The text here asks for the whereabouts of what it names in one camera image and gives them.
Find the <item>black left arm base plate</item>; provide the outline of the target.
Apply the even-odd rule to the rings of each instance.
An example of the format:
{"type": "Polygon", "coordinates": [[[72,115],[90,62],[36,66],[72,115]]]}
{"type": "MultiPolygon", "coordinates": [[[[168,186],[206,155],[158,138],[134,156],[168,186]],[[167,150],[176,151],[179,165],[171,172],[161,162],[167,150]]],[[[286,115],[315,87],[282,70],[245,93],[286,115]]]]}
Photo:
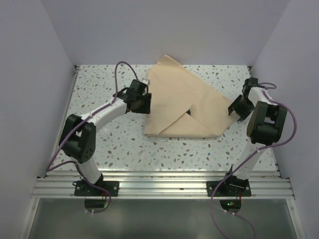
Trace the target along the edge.
{"type": "Polygon", "coordinates": [[[102,176],[95,184],[89,184],[82,179],[73,182],[72,185],[75,187],[74,195],[83,197],[117,197],[120,188],[119,181],[105,181],[102,176]]]}

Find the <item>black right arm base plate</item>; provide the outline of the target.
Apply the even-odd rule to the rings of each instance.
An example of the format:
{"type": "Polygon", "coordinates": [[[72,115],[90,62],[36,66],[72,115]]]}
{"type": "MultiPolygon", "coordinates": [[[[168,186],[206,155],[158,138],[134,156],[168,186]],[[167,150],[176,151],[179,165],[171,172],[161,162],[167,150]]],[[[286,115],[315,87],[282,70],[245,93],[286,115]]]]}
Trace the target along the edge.
{"type": "Polygon", "coordinates": [[[218,186],[219,181],[207,181],[206,191],[208,197],[250,197],[252,196],[250,185],[245,188],[235,187],[227,184],[222,184],[218,187],[215,193],[214,190],[218,186]]]}

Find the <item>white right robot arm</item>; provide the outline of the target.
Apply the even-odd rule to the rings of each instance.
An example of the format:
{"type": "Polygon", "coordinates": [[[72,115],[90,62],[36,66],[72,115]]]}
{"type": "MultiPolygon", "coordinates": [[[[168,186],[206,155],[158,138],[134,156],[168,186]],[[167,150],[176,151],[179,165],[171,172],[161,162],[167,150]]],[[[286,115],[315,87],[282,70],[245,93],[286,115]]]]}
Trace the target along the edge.
{"type": "Polygon", "coordinates": [[[266,87],[251,77],[245,80],[242,94],[228,107],[228,114],[232,113],[239,116],[239,121],[247,117],[250,120],[246,130],[247,144],[222,183],[223,192],[230,196],[248,186],[250,173],[263,152],[280,140],[287,109],[271,102],[266,87]]]}

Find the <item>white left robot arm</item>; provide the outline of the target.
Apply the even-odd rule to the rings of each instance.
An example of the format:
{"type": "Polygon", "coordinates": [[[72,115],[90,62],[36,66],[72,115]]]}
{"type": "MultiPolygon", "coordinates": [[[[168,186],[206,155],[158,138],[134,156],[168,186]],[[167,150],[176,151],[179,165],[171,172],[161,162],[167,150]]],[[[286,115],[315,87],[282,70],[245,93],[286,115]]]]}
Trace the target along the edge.
{"type": "Polygon", "coordinates": [[[59,148],[79,169],[87,181],[86,190],[90,194],[99,195],[104,189],[102,173],[93,159],[97,132],[126,113],[148,115],[151,112],[151,99],[149,81],[134,79],[129,87],[116,92],[105,104],[81,116],[71,114],[67,117],[59,148]]]}

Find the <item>beige cloth mat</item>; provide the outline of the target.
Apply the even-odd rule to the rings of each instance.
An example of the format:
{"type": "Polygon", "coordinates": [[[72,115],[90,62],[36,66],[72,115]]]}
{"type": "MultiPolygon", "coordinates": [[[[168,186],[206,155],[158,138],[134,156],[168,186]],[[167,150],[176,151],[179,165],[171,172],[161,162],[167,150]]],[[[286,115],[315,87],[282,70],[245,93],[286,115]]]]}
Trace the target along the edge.
{"type": "Polygon", "coordinates": [[[147,136],[214,138],[238,120],[228,115],[228,98],[167,55],[148,70],[147,79],[152,94],[147,136]]]}

